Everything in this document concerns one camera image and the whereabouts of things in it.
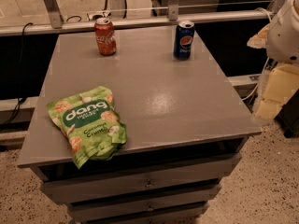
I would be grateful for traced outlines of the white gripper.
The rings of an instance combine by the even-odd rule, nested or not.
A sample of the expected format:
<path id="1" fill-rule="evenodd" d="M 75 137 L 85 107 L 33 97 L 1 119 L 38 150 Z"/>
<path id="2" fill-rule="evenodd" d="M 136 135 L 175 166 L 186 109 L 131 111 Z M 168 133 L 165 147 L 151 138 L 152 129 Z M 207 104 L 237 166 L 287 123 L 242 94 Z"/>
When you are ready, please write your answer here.
<path id="1" fill-rule="evenodd" d="M 265 49 L 278 66 L 270 74 L 255 111 L 259 119 L 274 119 L 299 90 L 299 0 L 286 0 L 269 25 L 247 42 L 253 49 Z"/>

